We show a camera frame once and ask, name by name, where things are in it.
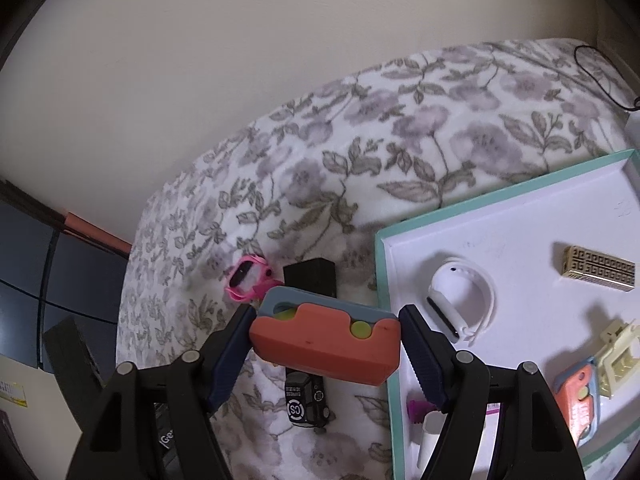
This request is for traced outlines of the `white smart watch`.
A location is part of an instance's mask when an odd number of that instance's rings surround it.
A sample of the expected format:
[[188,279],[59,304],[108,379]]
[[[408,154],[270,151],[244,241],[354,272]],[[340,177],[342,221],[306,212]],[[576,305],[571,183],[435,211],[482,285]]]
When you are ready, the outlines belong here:
[[462,258],[448,258],[436,269],[425,299],[452,340],[469,347],[488,330],[497,313],[494,281],[480,266]]

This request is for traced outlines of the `dark cabinet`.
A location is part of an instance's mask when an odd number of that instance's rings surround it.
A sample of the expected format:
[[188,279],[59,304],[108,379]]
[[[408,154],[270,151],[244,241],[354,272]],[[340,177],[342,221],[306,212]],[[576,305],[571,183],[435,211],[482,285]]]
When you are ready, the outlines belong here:
[[115,366],[131,245],[1,181],[1,354],[51,369],[43,334],[71,318],[102,374]]

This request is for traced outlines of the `white charger cube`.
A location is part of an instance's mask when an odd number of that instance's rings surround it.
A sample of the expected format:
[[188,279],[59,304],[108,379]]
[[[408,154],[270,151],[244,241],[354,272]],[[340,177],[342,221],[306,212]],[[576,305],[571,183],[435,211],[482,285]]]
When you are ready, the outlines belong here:
[[430,461],[447,416],[438,411],[427,413],[422,422],[421,442],[416,466],[423,472]]

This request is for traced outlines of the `small orange utility knife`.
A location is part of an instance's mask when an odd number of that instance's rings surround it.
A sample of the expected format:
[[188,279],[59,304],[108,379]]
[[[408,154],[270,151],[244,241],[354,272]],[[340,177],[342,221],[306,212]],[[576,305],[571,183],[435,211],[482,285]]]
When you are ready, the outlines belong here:
[[578,448],[589,442],[600,425],[600,390],[596,359],[575,363],[555,377],[552,392]]

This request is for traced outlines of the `purple lighter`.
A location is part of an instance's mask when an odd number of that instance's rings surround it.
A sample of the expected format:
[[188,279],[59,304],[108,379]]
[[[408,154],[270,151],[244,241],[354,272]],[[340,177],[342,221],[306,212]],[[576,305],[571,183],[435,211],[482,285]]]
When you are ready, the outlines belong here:
[[[422,424],[425,416],[436,410],[437,408],[433,403],[425,400],[409,400],[407,402],[408,419],[412,424]],[[499,411],[499,403],[491,403],[487,405],[487,415],[498,414]]]

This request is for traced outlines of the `teal white box tray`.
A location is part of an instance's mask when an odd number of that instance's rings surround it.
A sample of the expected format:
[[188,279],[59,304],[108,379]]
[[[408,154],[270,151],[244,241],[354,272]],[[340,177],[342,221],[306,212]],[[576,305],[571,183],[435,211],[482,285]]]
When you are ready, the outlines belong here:
[[[582,246],[636,265],[630,292],[563,278],[563,252]],[[497,289],[497,313],[469,347],[455,342],[426,303],[436,269],[448,258],[472,261]],[[628,150],[582,162],[400,222],[375,240],[380,306],[398,318],[416,306],[431,330],[444,334],[489,366],[537,365],[552,396],[555,377],[603,346],[602,333],[619,318],[639,326],[639,155]],[[424,479],[416,466],[422,424],[409,422],[407,402],[426,400],[400,349],[398,370],[388,378],[394,474]],[[473,479],[488,474],[499,413],[487,415]],[[611,400],[600,400],[600,425],[577,448],[582,469],[639,423],[639,375]]]

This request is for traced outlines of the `black power adapter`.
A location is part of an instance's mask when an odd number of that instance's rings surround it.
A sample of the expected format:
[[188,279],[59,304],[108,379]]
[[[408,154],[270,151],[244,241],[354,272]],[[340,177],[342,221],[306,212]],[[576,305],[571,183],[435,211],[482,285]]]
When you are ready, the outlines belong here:
[[335,298],[337,282],[335,263],[313,258],[288,264],[283,268],[284,284],[304,292]]

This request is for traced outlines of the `floral white blanket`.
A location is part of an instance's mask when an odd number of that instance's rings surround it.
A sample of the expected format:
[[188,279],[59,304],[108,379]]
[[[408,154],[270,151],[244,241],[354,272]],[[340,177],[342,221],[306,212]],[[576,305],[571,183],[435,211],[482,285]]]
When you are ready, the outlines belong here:
[[374,238],[400,220],[630,147],[620,63],[574,39],[395,58],[258,118],[146,203],[122,286],[116,358],[198,348],[235,305],[241,257],[335,263],[341,298],[374,304]]

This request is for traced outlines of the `white power strip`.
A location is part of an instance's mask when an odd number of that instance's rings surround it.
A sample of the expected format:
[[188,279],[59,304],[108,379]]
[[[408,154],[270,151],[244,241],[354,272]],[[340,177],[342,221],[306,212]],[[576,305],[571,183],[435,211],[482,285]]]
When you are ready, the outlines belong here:
[[630,144],[636,150],[640,150],[640,112],[638,110],[629,114],[625,134]]

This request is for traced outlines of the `pink smart band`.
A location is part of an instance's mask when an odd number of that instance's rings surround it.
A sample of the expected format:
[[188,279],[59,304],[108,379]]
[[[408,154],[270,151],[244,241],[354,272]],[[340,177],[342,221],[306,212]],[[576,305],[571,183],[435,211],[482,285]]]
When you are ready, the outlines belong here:
[[228,278],[226,292],[236,302],[262,300],[272,285],[272,270],[259,256],[245,255]]

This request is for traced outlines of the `black toy car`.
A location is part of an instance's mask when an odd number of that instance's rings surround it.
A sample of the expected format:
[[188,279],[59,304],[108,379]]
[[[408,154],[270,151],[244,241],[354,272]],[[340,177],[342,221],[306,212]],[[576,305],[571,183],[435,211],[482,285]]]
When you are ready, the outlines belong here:
[[294,426],[324,429],[329,425],[331,410],[321,376],[287,368],[284,395],[288,419]]

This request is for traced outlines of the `cream hair claw clip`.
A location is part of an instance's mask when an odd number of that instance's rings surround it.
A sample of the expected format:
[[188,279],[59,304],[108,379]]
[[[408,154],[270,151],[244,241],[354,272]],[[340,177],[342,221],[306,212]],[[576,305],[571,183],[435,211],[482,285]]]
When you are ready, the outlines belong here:
[[639,370],[639,359],[631,351],[639,341],[639,326],[616,318],[600,333],[600,339],[603,346],[594,357],[599,391],[601,396],[612,399]]

